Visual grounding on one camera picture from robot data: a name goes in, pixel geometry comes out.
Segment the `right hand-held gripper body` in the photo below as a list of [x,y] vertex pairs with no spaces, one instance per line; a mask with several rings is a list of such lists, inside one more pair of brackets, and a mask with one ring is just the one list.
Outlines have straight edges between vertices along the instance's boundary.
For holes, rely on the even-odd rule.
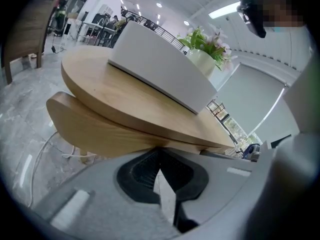
[[271,143],[268,141],[263,142],[262,144],[250,144],[245,150],[245,155],[243,158],[251,162],[257,162],[258,159],[267,153],[271,149]]

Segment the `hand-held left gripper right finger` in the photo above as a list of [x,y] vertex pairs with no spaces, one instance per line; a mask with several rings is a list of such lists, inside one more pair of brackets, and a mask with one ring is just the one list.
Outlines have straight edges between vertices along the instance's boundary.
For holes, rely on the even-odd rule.
[[178,235],[243,235],[262,187],[259,162],[160,149],[162,175],[175,193],[170,228]]

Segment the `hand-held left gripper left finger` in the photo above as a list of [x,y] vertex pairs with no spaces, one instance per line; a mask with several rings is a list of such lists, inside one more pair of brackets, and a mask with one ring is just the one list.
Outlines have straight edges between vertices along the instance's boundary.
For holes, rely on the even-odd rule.
[[172,240],[175,227],[154,192],[155,150],[100,161],[50,191],[35,207],[61,240]]

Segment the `wooden coffee table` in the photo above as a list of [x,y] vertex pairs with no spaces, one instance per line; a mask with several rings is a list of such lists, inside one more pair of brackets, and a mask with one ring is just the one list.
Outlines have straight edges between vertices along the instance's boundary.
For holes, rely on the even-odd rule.
[[109,64],[111,54],[101,46],[68,50],[61,76],[69,91],[46,102],[58,133],[81,155],[116,158],[155,147],[221,154],[235,146],[208,109],[192,113]]

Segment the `grey roller blind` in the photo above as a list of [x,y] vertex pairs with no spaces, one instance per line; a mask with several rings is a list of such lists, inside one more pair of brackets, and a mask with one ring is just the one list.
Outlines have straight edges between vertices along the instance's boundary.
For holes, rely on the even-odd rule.
[[285,84],[247,65],[240,64],[217,92],[226,112],[251,134],[278,100]]

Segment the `person's light grey shirt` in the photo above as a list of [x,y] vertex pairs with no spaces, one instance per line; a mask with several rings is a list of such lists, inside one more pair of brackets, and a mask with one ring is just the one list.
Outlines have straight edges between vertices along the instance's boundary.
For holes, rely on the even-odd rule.
[[266,177],[245,240],[320,240],[320,55],[311,57],[284,101],[299,132],[260,154]]

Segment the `potted pink flowers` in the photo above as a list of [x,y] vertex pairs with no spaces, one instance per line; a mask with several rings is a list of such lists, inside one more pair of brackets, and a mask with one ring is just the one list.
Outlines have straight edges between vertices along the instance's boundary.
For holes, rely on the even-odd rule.
[[223,30],[210,24],[211,35],[204,33],[202,27],[190,29],[185,37],[177,36],[177,40],[189,48],[186,56],[196,68],[209,79],[214,69],[223,72],[234,68],[233,61],[238,57],[225,43],[227,36]]

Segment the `white rectangular tray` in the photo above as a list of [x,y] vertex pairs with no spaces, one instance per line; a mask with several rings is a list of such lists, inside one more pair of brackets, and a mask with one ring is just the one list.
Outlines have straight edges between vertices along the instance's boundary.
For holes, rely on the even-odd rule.
[[118,37],[108,63],[194,114],[199,114],[217,92],[186,55],[154,31],[134,21],[130,21]]

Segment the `black metal railing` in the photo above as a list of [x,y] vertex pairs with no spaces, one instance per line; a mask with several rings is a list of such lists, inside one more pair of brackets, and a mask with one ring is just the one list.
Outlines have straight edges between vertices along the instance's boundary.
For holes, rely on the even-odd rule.
[[134,17],[134,21],[140,25],[143,25],[144,27],[154,31],[156,34],[161,36],[163,39],[171,43],[175,48],[183,52],[185,55],[188,52],[188,48],[181,43],[176,37],[174,37],[171,33],[169,33],[167,30],[164,28],[160,27],[158,24],[154,23],[153,21],[140,16],[139,14],[127,10],[125,6],[120,7],[120,12],[121,12],[121,18],[128,18],[128,17]]

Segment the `ceiling tube light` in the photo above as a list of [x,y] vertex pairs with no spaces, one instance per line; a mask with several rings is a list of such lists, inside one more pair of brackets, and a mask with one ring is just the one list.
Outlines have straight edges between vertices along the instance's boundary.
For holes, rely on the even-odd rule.
[[219,17],[222,17],[222,16],[225,16],[225,15],[228,15],[228,14],[231,14],[231,13],[235,13],[237,12],[237,7],[241,4],[240,1],[238,2],[235,2],[235,3],[232,3],[232,4],[229,4],[227,6],[224,6],[222,8],[219,8],[215,11],[212,11],[208,14],[208,16],[211,18],[211,19],[216,19],[216,18],[219,18]]

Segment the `dark wooden side table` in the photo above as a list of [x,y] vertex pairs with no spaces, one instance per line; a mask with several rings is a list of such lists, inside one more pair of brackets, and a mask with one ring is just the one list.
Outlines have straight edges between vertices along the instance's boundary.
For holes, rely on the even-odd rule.
[[30,0],[10,29],[1,52],[7,84],[11,84],[10,62],[36,54],[36,67],[42,66],[44,38],[56,0]]

